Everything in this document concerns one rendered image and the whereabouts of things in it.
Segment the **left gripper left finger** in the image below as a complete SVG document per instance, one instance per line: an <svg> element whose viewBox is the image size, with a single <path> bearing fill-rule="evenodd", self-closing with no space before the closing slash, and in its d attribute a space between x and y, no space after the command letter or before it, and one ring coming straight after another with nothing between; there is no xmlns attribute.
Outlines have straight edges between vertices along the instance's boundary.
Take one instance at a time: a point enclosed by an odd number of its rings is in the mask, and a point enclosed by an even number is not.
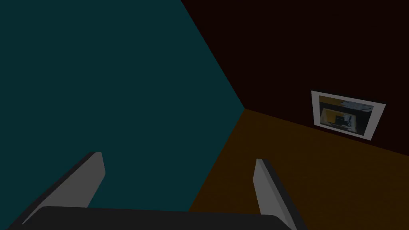
<svg viewBox="0 0 409 230"><path fill-rule="evenodd" d="M101 152L90 152L26 208L7 230L17 230L46 206L87 208L105 177Z"/></svg>

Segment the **white framed picture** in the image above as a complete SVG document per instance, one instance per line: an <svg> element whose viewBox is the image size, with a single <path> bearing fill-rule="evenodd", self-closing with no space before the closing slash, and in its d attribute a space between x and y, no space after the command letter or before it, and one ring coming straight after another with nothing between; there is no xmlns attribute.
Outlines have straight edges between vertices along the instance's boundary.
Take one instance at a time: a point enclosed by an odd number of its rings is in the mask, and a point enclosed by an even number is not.
<svg viewBox="0 0 409 230"><path fill-rule="evenodd" d="M311 91L314 125L371 140L386 104Z"/></svg>

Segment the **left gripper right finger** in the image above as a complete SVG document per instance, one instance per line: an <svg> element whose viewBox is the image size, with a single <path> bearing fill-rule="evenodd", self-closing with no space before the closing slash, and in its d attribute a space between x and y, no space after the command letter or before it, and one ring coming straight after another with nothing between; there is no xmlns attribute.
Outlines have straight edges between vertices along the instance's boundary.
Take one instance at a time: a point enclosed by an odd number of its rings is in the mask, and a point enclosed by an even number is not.
<svg viewBox="0 0 409 230"><path fill-rule="evenodd" d="M267 159L256 159L253 185L262 215L277 217L289 230L308 230L286 188Z"/></svg>

